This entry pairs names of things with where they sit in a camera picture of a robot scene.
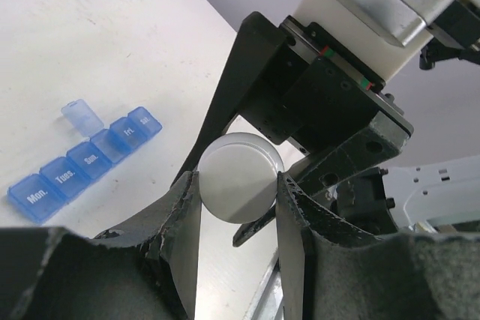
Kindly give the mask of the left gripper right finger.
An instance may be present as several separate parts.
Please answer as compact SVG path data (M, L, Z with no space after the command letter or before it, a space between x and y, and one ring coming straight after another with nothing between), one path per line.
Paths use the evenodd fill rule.
M286 319L477 319L479 236L379 238L277 178L277 242Z

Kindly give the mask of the white bottle cap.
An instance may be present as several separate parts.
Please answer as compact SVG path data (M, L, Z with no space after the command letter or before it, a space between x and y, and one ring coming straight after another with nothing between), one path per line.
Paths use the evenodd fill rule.
M204 150L197 166L199 194L220 220L245 224L266 215L284 162L274 146L252 133L228 133Z

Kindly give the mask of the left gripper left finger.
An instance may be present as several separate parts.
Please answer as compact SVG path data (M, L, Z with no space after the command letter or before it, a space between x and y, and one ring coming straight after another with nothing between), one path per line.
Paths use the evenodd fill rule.
M1 230L3 319L193 319L199 177L85 238L64 227Z

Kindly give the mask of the blue weekly pill organizer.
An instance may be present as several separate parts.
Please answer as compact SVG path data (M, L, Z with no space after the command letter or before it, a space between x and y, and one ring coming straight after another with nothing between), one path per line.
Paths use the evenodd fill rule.
M163 129L162 123L143 106L108 127L83 99L63 106L61 113L86 140L16 182L6 192L9 203L39 225Z

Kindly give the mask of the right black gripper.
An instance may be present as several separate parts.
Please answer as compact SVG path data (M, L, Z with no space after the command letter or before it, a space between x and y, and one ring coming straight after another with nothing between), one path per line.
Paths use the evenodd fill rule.
M379 164L401 152L401 129L413 134L403 111L382 94L384 87L379 75L319 24L302 25L288 16L277 28L254 11L241 23L175 179L194 170L247 97L240 114L268 140L315 152L285 175L300 195L293 209L312 233L343 247L375 242L398 230L390 214L395 201L383 185L387 171Z

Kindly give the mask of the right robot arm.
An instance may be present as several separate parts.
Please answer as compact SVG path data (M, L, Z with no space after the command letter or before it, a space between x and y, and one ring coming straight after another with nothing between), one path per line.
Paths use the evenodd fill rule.
M181 167L204 206L243 244L270 221L280 248L352 231L387 238L479 215L479 162L380 164L413 134L386 83L479 62L479 0L301 0L279 25L238 30L198 138Z

